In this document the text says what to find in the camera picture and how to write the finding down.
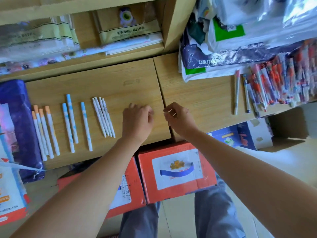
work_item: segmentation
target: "hand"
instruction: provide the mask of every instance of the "hand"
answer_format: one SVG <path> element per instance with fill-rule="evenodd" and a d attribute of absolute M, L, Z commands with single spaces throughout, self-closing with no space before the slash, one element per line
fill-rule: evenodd
<path fill-rule="evenodd" d="M 141 145 L 153 128 L 152 108 L 131 103 L 123 111 L 122 138 L 133 139 Z"/>
<path fill-rule="evenodd" d="M 178 103 L 171 103 L 164 108 L 164 116 L 168 126 L 172 127 L 176 133 L 187 139 L 192 131 L 198 130 L 195 120 L 189 110 Z"/>

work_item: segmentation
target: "forearm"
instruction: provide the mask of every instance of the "forearm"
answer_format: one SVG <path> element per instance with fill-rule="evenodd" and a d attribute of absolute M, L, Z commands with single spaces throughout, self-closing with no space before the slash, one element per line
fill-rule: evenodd
<path fill-rule="evenodd" d="M 119 139 L 96 163 L 31 216 L 11 238 L 95 238 L 140 144 Z"/>
<path fill-rule="evenodd" d="M 317 191 L 253 156 L 195 131 L 186 137 L 275 237 L 315 235 Z"/>

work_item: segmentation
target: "leg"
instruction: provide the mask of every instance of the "leg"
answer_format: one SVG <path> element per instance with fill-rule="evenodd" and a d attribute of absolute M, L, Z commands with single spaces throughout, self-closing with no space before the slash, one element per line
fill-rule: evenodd
<path fill-rule="evenodd" d="M 217 186 L 195 194 L 197 238 L 243 238 L 244 230 L 237 219 L 236 207 L 217 176 Z"/>
<path fill-rule="evenodd" d="M 119 238 L 157 238 L 161 202 L 123 214 Z"/>

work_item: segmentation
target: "tile floor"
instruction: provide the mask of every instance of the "tile floor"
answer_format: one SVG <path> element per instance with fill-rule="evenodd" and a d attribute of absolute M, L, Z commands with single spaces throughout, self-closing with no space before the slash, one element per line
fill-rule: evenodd
<path fill-rule="evenodd" d="M 307 139 L 305 143 L 276 153 L 253 151 L 245 148 L 239 149 L 317 187 L 317 174 L 315 173 L 317 170 L 316 139 Z M 30 215 L 57 193 L 57 178 L 66 172 L 68 172 L 67 167 L 50 170 L 47 172 L 45 179 L 26 184 L 27 192 L 32 201 L 29 207 Z M 229 188 L 227 192 L 236 205 L 238 218 L 248 238 L 273 237 Z M 195 238 L 194 194 L 165 200 L 162 204 L 159 213 L 158 237 Z M 117 234 L 121 217 L 122 215 L 115 216 L 105 221 L 97 237 Z M 1 238 L 8 238 L 26 219 L 0 226 Z"/>

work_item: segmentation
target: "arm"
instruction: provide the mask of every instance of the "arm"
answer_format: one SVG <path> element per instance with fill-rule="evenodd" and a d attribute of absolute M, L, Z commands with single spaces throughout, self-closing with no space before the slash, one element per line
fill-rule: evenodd
<path fill-rule="evenodd" d="M 152 109 L 130 104 L 123 112 L 122 138 L 35 212 L 11 238 L 95 238 L 131 157 L 152 127 Z"/>
<path fill-rule="evenodd" d="M 169 126 L 205 156 L 273 236 L 316 236 L 317 189 L 199 131 L 188 109 L 177 103 L 167 106 L 164 116 Z"/>

